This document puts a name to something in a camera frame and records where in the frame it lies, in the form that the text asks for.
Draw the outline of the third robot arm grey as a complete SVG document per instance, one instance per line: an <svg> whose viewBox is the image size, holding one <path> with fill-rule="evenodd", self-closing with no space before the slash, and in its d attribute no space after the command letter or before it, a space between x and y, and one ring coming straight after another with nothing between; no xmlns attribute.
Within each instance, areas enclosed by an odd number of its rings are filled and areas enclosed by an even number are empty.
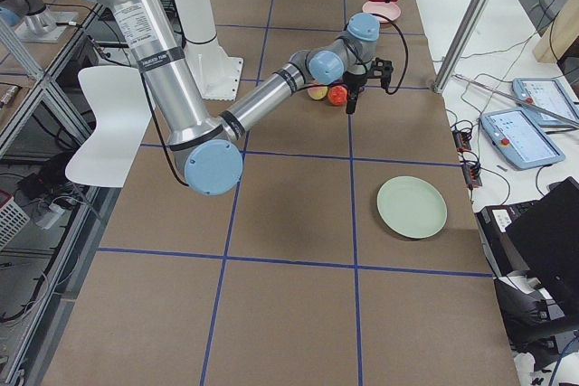
<svg viewBox="0 0 579 386"><path fill-rule="evenodd" d="M53 11L43 0L1 0L1 20L22 42L56 43L67 27L77 24L77 16Z"/></svg>

